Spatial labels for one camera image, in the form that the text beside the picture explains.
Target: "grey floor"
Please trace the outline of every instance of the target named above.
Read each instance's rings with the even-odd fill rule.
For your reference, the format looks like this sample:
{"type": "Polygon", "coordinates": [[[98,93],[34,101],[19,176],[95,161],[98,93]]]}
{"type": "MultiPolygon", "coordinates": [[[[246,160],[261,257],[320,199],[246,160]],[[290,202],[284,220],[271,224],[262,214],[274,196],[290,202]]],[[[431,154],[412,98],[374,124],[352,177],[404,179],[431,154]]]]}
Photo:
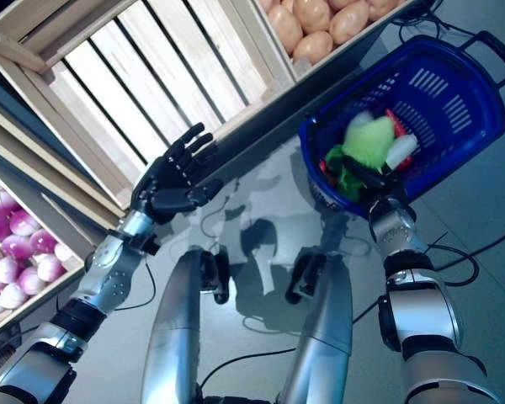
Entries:
{"type": "MultiPolygon", "coordinates": [[[[472,2],[476,8],[471,13],[463,12],[463,3],[467,2],[446,3],[443,16],[459,17],[450,22],[467,29],[486,26],[505,41],[505,2],[493,9],[486,0],[472,2]]],[[[384,33],[383,46],[387,49],[393,46],[395,34],[392,29],[384,33]]],[[[502,95],[505,100],[505,88],[502,95]]],[[[443,243],[472,250],[502,235],[505,136],[413,207],[425,241],[448,231],[443,243]]],[[[351,273],[354,313],[361,312],[384,289],[380,257],[370,243],[367,223],[316,206],[308,191],[296,138],[227,184],[202,210],[187,218],[176,217],[172,233],[164,238],[158,255],[148,259],[156,276],[157,299],[173,265],[189,246],[214,251],[225,246],[231,258],[234,280],[230,301],[218,306],[210,295],[202,298],[200,380],[219,363],[235,356],[295,346],[307,303],[289,306],[284,290],[291,264],[302,247],[322,245],[344,256],[351,273]]],[[[432,257],[435,263],[452,258],[438,253],[432,257]]],[[[465,321],[463,350],[486,364],[490,380],[505,402],[505,242],[479,256],[479,262],[481,277],[470,286],[450,292],[465,321]]],[[[461,279],[468,273],[469,268],[463,264],[445,276],[461,279]]],[[[139,269],[135,277],[128,299],[131,304],[143,301],[150,293],[146,271],[139,269]]],[[[43,308],[23,326],[40,321],[48,314],[45,310],[51,312],[50,307],[43,308]]],[[[156,310],[154,302],[138,310],[117,312],[102,325],[76,365],[77,381],[66,403],[138,402],[156,310]]],[[[354,327],[353,334],[344,402],[402,402],[400,355],[383,346],[375,311],[354,327]]],[[[210,380],[205,393],[273,400],[290,361],[291,353],[230,365],[210,380]]]]}

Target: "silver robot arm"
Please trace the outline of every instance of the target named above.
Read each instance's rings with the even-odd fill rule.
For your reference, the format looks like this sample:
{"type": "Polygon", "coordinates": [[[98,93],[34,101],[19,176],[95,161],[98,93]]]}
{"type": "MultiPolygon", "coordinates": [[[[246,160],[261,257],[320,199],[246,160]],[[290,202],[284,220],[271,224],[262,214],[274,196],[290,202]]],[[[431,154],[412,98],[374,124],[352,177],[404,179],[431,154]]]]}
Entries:
{"type": "Polygon", "coordinates": [[[205,205],[221,189],[212,180],[194,186],[201,163],[193,154],[213,139],[197,138],[202,124],[193,126],[146,170],[136,185],[130,211],[86,262],[87,274],[70,300],[0,369],[0,404],[63,402],[75,380],[72,369],[104,319],[127,298],[132,275],[141,260],[154,255],[154,228],[177,212],[205,205]]]}
{"type": "Polygon", "coordinates": [[[401,352],[406,404],[492,404],[501,400],[486,369],[462,354],[462,322],[417,237],[415,215],[397,199],[371,210],[370,228],[387,279],[379,300],[384,343],[401,352]]]}

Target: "silver metal joint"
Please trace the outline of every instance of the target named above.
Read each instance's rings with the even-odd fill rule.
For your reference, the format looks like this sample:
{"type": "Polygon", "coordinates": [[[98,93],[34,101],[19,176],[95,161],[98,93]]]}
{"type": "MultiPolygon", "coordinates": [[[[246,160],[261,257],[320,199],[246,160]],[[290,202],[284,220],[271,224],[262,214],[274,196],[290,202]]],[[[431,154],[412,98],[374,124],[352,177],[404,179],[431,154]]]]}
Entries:
{"type": "Polygon", "coordinates": [[[153,220],[150,216],[138,210],[132,210],[125,218],[120,220],[116,231],[134,237],[138,234],[149,233],[152,226],[153,220]]]}
{"type": "Polygon", "coordinates": [[[372,225],[382,260],[402,251],[424,253],[427,246],[417,237],[413,218],[404,209],[397,209],[379,218],[372,225]]]}

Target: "green plush toy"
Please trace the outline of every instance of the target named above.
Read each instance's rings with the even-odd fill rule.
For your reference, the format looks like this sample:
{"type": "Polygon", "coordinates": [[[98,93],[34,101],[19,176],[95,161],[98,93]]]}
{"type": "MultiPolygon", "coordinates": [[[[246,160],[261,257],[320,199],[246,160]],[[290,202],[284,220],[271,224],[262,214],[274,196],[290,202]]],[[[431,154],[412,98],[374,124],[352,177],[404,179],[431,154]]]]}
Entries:
{"type": "Polygon", "coordinates": [[[326,155],[326,164],[338,176],[338,191],[352,202],[359,201],[359,190],[364,186],[343,165],[349,156],[366,167],[380,170],[395,140],[395,127],[388,116],[373,120],[368,112],[358,114],[348,124],[342,145],[336,145],[326,155]]]}

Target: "blue basket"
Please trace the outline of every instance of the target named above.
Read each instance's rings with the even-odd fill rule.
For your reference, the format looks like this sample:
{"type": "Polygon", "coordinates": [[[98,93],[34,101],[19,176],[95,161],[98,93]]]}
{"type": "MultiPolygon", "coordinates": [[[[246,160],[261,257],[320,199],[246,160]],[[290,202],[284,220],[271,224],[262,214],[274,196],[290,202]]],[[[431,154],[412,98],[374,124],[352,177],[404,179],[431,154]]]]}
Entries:
{"type": "Polygon", "coordinates": [[[413,163],[400,173],[409,200],[431,189],[505,132],[505,108],[486,70],[465,53],[480,41],[505,62],[505,45],[482,31],[461,47],[418,36],[361,75],[299,128],[301,150],[314,196],[333,209],[367,217],[328,184],[318,163],[343,142],[348,122],[367,109],[391,109],[419,140],[413,163]]]}

